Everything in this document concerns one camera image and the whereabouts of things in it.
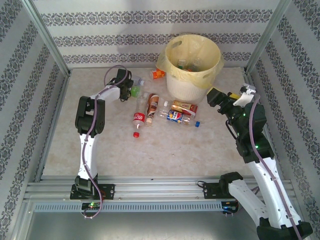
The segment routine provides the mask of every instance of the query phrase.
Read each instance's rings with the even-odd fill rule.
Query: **small bottle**
[[[163,78],[165,75],[166,75],[166,73],[165,73],[164,71],[161,71],[161,70],[158,69],[158,68],[150,71],[150,77],[151,77],[151,79]]]
[[[191,65],[188,67],[188,71],[199,72],[201,63],[202,63],[202,60],[199,57],[196,57],[191,63]]]
[[[186,65],[187,65],[187,60],[185,59],[178,60],[178,65],[177,65],[178,69],[185,69]]]
[[[139,76],[132,75],[131,80],[133,81],[134,86],[143,86],[145,84],[145,80]]]
[[[159,102],[159,96],[155,93],[151,93],[148,97],[148,103],[146,108],[146,120],[145,125],[150,127],[157,111],[157,106]]]
[[[139,97],[136,100],[136,109],[133,115],[133,125],[134,125],[134,132],[133,137],[139,138],[140,136],[140,129],[145,124],[146,120],[146,106],[148,100],[148,93],[140,93]]]
[[[200,126],[200,122],[195,121],[190,116],[171,110],[170,106],[168,106],[167,101],[164,103],[163,107],[159,109],[158,116],[161,119],[167,119],[169,121],[183,124],[185,126],[195,126],[197,128]]]
[[[130,92],[131,92],[131,97],[137,98],[140,94],[141,87],[140,86],[132,86]]]

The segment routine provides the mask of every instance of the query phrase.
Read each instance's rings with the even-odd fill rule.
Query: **damask wallpaper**
[[[293,0],[251,73],[313,239],[320,239],[319,17],[319,0]]]
[[[152,67],[183,33],[212,39],[245,67],[279,0],[34,0],[70,68]]]
[[[19,0],[0,0],[0,240],[34,179],[65,76]]]

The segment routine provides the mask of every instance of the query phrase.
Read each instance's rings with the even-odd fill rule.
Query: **enclosure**
[[[114,200],[106,201],[112,209],[106,207],[100,217],[108,227],[93,224],[88,232],[68,233],[72,223],[79,229],[87,225],[79,205],[69,200],[80,165],[79,98],[103,89],[107,69],[118,64],[146,80],[148,92],[169,98],[165,78],[152,81],[149,71],[166,44],[181,34],[201,35],[218,45],[225,63],[214,87],[225,93],[239,92],[243,83],[256,87],[267,117],[264,134],[285,189],[301,218],[311,223],[310,239],[320,239],[319,4],[1,0],[0,239],[86,234],[100,239],[112,230],[110,239],[258,239],[245,211],[224,219],[214,212],[218,202],[202,207],[208,202],[197,181],[216,182],[237,171],[248,185],[257,185],[225,116],[206,99],[198,104],[198,129],[155,117],[154,126],[143,128],[138,140],[131,131],[136,99],[107,105],[97,165],[101,182],[117,186]],[[176,205],[184,209],[170,211]],[[187,209],[193,205],[199,210]],[[131,206],[138,210],[130,213]],[[159,206],[168,209],[151,210]],[[227,233],[231,228],[242,230]]]

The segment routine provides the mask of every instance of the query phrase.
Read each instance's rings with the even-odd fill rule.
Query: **robotic arm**
[[[128,100],[128,98],[131,96],[130,90],[134,83],[134,81],[131,80],[131,76],[132,74],[130,71],[127,71],[126,74],[126,70],[119,69],[117,76],[113,78],[102,91],[89,97],[82,96],[79,100],[75,118],[75,127],[78,130],[81,141],[80,168],[78,175],[75,178],[75,184],[72,186],[70,195],[71,199],[98,198],[97,189],[94,187],[89,175],[93,178],[95,183],[98,184],[96,142],[99,139],[99,134],[104,130],[105,127],[105,106],[106,104],[110,104],[117,99],[120,99],[122,102]],[[96,120],[93,122],[95,99]],[[87,133],[92,125],[93,130],[86,141]]]
[[[251,101],[256,91],[253,86],[245,84],[240,92],[241,96],[231,92],[226,95],[213,88],[207,94],[207,102],[211,107],[219,105],[218,112],[226,115],[226,124],[235,139],[236,148],[252,171],[265,203],[248,188],[237,172],[222,175],[219,185],[223,192],[232,195],[248,212],[257,226],[260,240],[305,239],[313,230],[310,223],[301,220],[281,182],[274,153],[262,133],[267,122],[265,109],[260,104],[254,109],[252,135],[255,145],[253,146],[249,122],[253,108]]]

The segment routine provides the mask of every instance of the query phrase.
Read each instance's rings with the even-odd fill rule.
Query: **bottle cap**
[[[133,137],[134,137],[134,138],[137,139],[139,136],[140,136],[140,133],[138,133],[137,131],[135,131],[135,132],[133,133]]]

